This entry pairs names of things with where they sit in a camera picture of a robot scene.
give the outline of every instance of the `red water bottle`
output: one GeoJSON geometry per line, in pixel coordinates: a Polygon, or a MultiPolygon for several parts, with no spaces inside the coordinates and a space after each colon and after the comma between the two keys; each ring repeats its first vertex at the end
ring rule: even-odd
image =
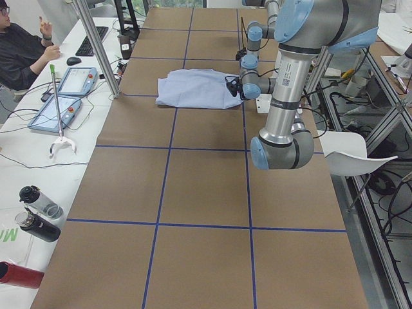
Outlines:
{"type": "Polygon", "coordinates": [[[23,288],[39,288],[44,272],[22,267],[8,262],[0,262],[0,283],[21,286],[23,288]]]}

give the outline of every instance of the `white table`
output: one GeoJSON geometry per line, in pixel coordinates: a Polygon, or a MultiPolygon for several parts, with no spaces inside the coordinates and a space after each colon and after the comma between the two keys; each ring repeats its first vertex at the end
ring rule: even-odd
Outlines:
{"type": "MultiPolygon", "coordinates": [[[[109,62],[121,58],[120,45],[118,43],[118,32],[113,28],[118,28],[118,23],[114,18],[94,18],[97,26],[108,26],[109,32],[104,39],[103,46],[108,56],[109,62]]],[[[61,45],[62,57],[52,61],[55,65],[57,77],[62,77],[67,69],[66,59],[74,56],[77,48],[84,39],[84,31],[81,21],[73,27],[65,41],[61,45]]],[[[94,66],[98,73],[101,74],[96,57],[81,57],[82,62],[76,66],[94,66]]],[[[51,82],[49,66],[45,67],[32,88],[47,82],[51,82]]],[[[43,105],[40,97],[46,87],[30,91],[25,96],[16,109],[33,108],[39,109],[43,105]]],[[[57,163],[71,162],[88,162],[94,150],[96,139],[100,133],[109,108],[113,99],[107,83],[103,83],[89,97],[89,100],[95,105],[89,118],[76,131],[65,129],[66,137],[75,141],[77,153],[73,153],[70,147],[55,145],[53,150],[54,158],[49,159],[49,149],[51,144],[58,137],[57,134],[42,133],[28,129],[28,121],[21,120],[18,117],[10,117],[0,130],[0,147],[2,155],[13,158],[29,166],[44,166],[57,163]],[[11,133],[1,133],[11,131],[20,127],[11,133]]],[[[75,116],[70,127],[78,127],[87,117],[91,109],[91,104],[84,98],[82,107],[75,116]]],[[[31,118],[33,114],[23,116],[31,118]]],[[[36,185],[41,188],[42,192],[54,200],[64,209],[65,215],[58,220],[52,220],[53,224],[59,227],[64,225],[66,215],[70,210],[74,197],[79,188],[80,182],[84,175],[87,165],[67,165],[62,167],[49,167],[46,169],[27,169],[3,157],[0,157],[0,186],[1,186],[1,204],[0,209],[18,207],[23,210],[23,204],[19,202],[19,191],[26,185],[36,185]]],[[[33,246],[28,259],[27,267],[46,271],[56,242],[47,243],[38,238],[33,238],[33,246]]],[[[27,309],[31,306],[37,290],[28,288],[19,288],[14,286],[0,286],[0,309],[27,309]]]]}

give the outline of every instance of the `blue joint cap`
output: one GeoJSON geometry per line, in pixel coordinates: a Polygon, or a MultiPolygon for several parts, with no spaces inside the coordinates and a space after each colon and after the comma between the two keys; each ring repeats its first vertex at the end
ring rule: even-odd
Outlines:
{"type": "Polygon", "coordinates": [[[258,21],[250,21],[250,22],[247,24],[247,28],[249,28],[251,24],[259,24],[259,22],[258,22],[258,21]]]}
{"type": "Polygon", "coordinates": [[[289,41],[303,27],[308,19],[315,0],[285,1],[276,19],[275,40],[289,41]]]}
{"type": "Polygon", "coordinates": [[[378,27],[369,29],[328,48],[329,53],[350,52],[368,47],[376,41],[378,27]]]}
{"type": "Polygon", "coordinates": [[[247,39],[251,40],[252,42],[258,42],[262,40],[262,36],[262,29],[258,26],[250,27],[249,31],[247,32],[247,39]]]}
{"type": "Polygon", "coordinates": [[[268,159],[263,149],[262,143],[258,137],[252,138],[250,142],[250,152],[252,154],[253,164],[258,169],[269,169],[268,159]]]}
{"type": "Polygon", "coordinates": [[[240,65],[242,68],[253,70],[258,67],[259,59],[255,55],[245,55],[242,57],[240,65]]]}
{"type": "Polygon", "coordinates": [[[261,90],[258,85],[247,83],[243,84],[243,94],[245,98],[252,100],[253,98],[257,98],[261,94],[261,90]]]}

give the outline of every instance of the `label sticker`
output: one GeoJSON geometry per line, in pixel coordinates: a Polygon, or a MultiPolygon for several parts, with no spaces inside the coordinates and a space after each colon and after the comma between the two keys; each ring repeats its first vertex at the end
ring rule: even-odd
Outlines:
{"type": "Polygon", "coordinates": [[[298,67],[298,63],[282,62],[279,75],[277,76],[280,86],[293,88],[298,67]]]}

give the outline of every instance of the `black shirt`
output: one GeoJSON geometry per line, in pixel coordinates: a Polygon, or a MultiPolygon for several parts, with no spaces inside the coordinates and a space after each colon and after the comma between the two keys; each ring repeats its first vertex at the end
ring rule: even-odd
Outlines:
{"type": "Polygon", "coordinates": [[[12,23],[0,33],[0,83],[14,90],[28,89],[37,78],[30,66],[46,48],[41,38],[12,23]]]}

